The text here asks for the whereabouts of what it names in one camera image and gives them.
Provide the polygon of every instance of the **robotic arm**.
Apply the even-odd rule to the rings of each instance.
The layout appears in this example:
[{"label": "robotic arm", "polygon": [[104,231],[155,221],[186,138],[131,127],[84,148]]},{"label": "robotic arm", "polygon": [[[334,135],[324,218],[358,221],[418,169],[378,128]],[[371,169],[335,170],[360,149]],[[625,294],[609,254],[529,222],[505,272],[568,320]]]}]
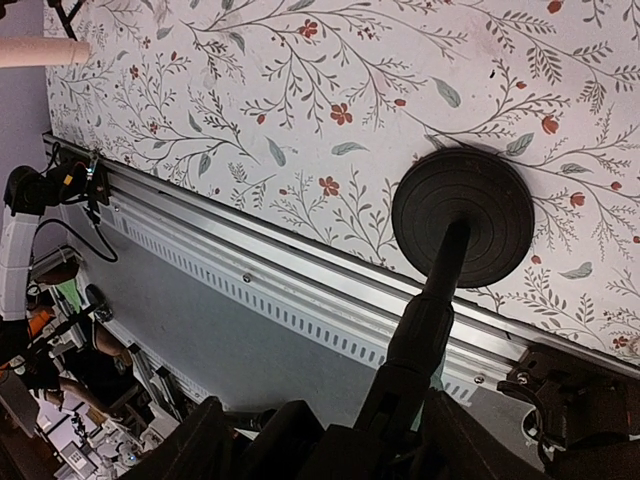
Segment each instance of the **robotic arm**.
[{"label": "robotic arm", "polygon": [[0,364],[22,354],[31,339],[26,319],[26,290],[31,270],[31,250],[47,207],[87,201],[108,205],[106,172],[98,155],[87,162],[54,145],[51,165],[39,173],[29,166],[14,169],[4,194],[4,216],[0,238]]}]

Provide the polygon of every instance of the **flower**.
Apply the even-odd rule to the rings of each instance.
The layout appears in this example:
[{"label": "flower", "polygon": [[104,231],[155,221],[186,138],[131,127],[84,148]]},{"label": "flower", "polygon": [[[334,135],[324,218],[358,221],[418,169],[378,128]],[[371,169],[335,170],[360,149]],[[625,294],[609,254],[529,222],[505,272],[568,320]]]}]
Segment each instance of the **flower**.
[{"label": "flower", "polygon": [[573,195],[571,195],[571,198],[569,199],[569,203],[571,203],[572,207],[581,207],[584,205],[584,193],[582,192],[576,192]]},{"label": "flower", "polygon": [[324,188],[325,197],[330,197],[330,196],[337,197],[340,194],[339,192],[340,184],[338,182],[335,182],[333,180],[333,177],[321,178],[319,183],[320,183],[320,186]]},{"label": "flower", "polygon": [[333,105],[331,107],[331,118],[333,118],[338,125],[344,125],[344,122],[347,123],[353,122],[353,116],[347,112],[347,104],[341,103],[340,105]]},{"label": "flower", "polygon": [[547,5],[547,10],[549,10],[549,13],[556,13],[561,8],[562,8],[561,0],[553,0],[551,3],[549,3],[549,5]]},{"label": "flower", "polygon": [[311,38],[318,33],[318,24],[307,18],[304,21],[304,25],[298,28],[298,33],[306,38]]},{"label": "flower", "polygon": [[547,135],[556,133],[559,126],[558,122],[553,119],[553,115],[547,115],[542,119],[542,130],[544,130],[544,133]]},{"label": "flower", "polygon": [[615,345],[616,350],[618,350],[621,347],[626,347],[628,343],[629,343],[629,339],[622,336],[613,339],[613,344]]}]

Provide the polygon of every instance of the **gray floor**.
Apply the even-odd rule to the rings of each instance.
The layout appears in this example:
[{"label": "gray floor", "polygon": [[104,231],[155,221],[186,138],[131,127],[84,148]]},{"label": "gray floor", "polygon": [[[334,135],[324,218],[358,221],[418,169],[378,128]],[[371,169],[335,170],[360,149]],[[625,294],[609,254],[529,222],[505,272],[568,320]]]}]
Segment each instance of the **gray floor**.
[{"label": "gray floor", "polygon": [[[99,241],[77,208],[74,228]],[[120,322],[231,408],[261,409],[303,398],[325,423],[350,425],[374,371],[282,328],[216,293],[120,234],[104,228],[120,255],[108,264],[82,250],[89,278]],[[538,464],[520,423],[530,407],[479,389],[472,415],[512,451]]]}]

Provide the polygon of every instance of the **gray leaf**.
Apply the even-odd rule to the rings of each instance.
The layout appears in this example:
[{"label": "gray leaf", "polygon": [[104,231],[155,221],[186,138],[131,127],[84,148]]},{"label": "gray leaf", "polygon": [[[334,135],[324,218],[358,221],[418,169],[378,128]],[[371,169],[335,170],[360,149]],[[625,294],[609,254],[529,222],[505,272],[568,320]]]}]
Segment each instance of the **gray leaf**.
[{"label": "gray leaf", "polygon": [[335,147],[333,147],[331,149],[331,153],[333,155],[337,155],[337,156],[341,157],[342,155],[346,155],[347,153],[353,152],[355,150],[366,150],[366,151],[369,151],[368,148],[363,147],[359,143],[356,143],[356,142],[345,142],[345,143],[341,143],[340,145],[336,145]]},{"label": "gray leaf", "polygon": [[525,133],[519,139],[507,145],[507,155],[509,155],[510,157],[518,157],[522,155],[527,147],[531,145],[532,141],[533,133]]},{"label": "gray leaf", "polygon": [[242,50],[242,53],[244,53],[244,37],[236,32],[231,32],[229,34],[229,37],[235,42],[236,45],[238,45],[238,48]]},{"label": "gray leaf", "polygon": [[276,144],[276,142],[271,140],[269,137],[265,137],[265,138],[267,139],[267,142],[269,142],[269,151],[271,152],[271,155],[275,159],[276,163],[278,164],[278,166],[284,167],[287,164],[286,155],[284,154],[282,149]]},{"label": "gray leaf", "polygon": [[198,125],[198,122],[196,122],[196,119],[193,118],[191,112],[189,112],[189,125],[191,125],[191,128],[193,128],[196,132],[202,133],[202,127]]},{"label": "gray leaf", "polygon": [[149,0],[140,0],[140,1],[143,3],[143,5],[145,5],[149,10],[153,12],[153,5],[151,5],[151,2]]},{"label": "gray leaf", "polygon": [[560,170],[565,175],[571,175],[572,173],[587,173],[591,172],[588,168],[578,165],[577,163],[565,163],[560,167]]},{"label": "gray leaf", "polygon": [[173,25],[171,25],[170,27],[166,27],[166,28],[159,28],[158,32],[156,33],[156,38],[158,40],[162,40],[164,37],[166,37],[167,35],[169,35],[171,33],[171,30],[173,30]]},{"label": "gray leaf", "polygon": [[298,10],[302,10],[303,8],[310,7],[311,5],[313,5],[315,1],[316,0],[299,0],[293,5],[291,5],[289,8],[287,8],[287,11],[297,12]]},{"label": "gray leaf", "polygon": [[210,166],[211,157],[206,153],[203,153],[202,157],[200,157],[200,164],[198,165],[198,177],[201,177],[207,170],[209,170]]},{"label": "gray leaf", "polygon": [[439,78],[432,77],[436,82],[436,86],[438,87],[438,93],[442,98],[444,98],[450,107],[458,108],[462,100],[460,100],[460,95],[455,89],[449,85],[447,82],[440,80]]},{"label": "gray leaf", "polygon": [[429,140],[433,144],[433,146],[436,147],[437,150],[440,150],[442,148],[446,148],[445,144],[442,143],[440,141],[440,139],[438,137],[434,136],[434,135],[429,135],[429,134],[425,133],[424,138]]},{"label": "gray leaf", "polygon": [[577,280],[580,278],[587,278],[593,272],[593,265],[591,262],[584,262],[580,267],[575,270],[569,270],[568,272],[559,272],[564,278],[568,280]]}]

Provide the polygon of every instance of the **pink cylinder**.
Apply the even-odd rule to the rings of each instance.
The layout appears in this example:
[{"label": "pink cylinder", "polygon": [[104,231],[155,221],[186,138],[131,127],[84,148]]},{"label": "pink cylinder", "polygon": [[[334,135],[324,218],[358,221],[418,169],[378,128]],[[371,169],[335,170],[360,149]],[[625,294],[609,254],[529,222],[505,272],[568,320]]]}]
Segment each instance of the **pink cylinder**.
[{"label": "pink cylinder", "polygon": [[68,38],[0,38],[0,68],[86,63],[90,53],[89,43]]}]

